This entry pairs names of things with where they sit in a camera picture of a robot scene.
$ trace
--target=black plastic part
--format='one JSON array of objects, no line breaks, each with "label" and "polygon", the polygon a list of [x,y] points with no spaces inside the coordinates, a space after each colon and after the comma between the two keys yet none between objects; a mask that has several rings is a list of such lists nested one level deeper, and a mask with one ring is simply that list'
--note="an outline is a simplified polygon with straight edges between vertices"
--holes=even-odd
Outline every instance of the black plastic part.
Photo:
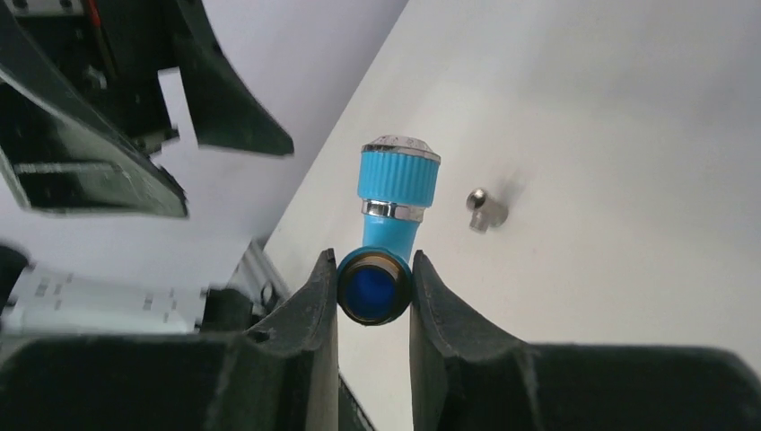
[{"label": "black plastic part", "polygon": [[83,4],[99,24],[94,13],[15,17],[0,2],[2,172],[20,206],[186,216],[182,188],[147,157],[177,136],[157,76],[176,66],[199,144],[293,153],[224,57],[201,0]]},{"label": "black plastic part", "polygon": [[[245,332],[2,337],[0,427],[372,430],[339,380],[335,297],[324,251],[307,284]],[[209,298],[241,315],[237,295]]]},{"label": "black plastic part", "polygon": [[[164,215],[185,216],[187,208],[183,190],[166,172],[135,149],[130,137],[93,108],[84,93],[65,75],[69,70],[66,61],[77,56],[71,43],[81,30],[82,22],[68,18],[62,22],[50,19],[53,21],[48,26],[32,21],[19,23],[7,6],[0,3],[0,71],[8,81],[0,84],[0,150],[8,162],[12,166],[17,163],[110,164],[117,176],[121,175],[121,163],[141,179],[152,183],[153,188],[162,188],[166,201],[157,207],[172,208]],[[37,29],[39,45],[22,24],[30,31]],[[89,40],[84,38],[82,45],[76,47],[84,49],[81,55],[85,64],[92,60],[86,49],[88,43]],[[65,142],[61,138],[62,135],[83,134],[86,138],[82,142],[72,139]],[[70,145],[74,144],[76,148],[73,150]],[[134,196],[130,192],[125,195],[114,192],[109,200],[95,200],[84,192],[83,181],[76,174],[16,175],[6,167],[4,175],[9,182],[17,181],[21,185],[27,204],[34,209],[66,212],[107,208],[124,212],[158,212],[152,202],[149,203],[152,197]]]},{"label": "black plastic part", "polygon": [[232,288],[209,289],[206,293],[204,319],[201,332],[244,331],[254,323],[251,310],[253,302]]},{"label": "black plastic part", "polygon": [[413,273],[416,430],[761,429],[761,387],[733,354],[529,345],[453,294],[421,251]]},{"label": "black plastic part", "polygon": [[293,140],[225,58],[200,0],[162,0],[198,143],[274,155]]},{"label": "black plastic part", "polygon": [[19,276],[30,265],[24,251],[0,243],[0,304],[8,305],[13,287]]},{"label": "black plastic part", "polygon": [[149,81],[177,67],[171,33],[157,0],[97,0],[98,15],[120,79]]}]

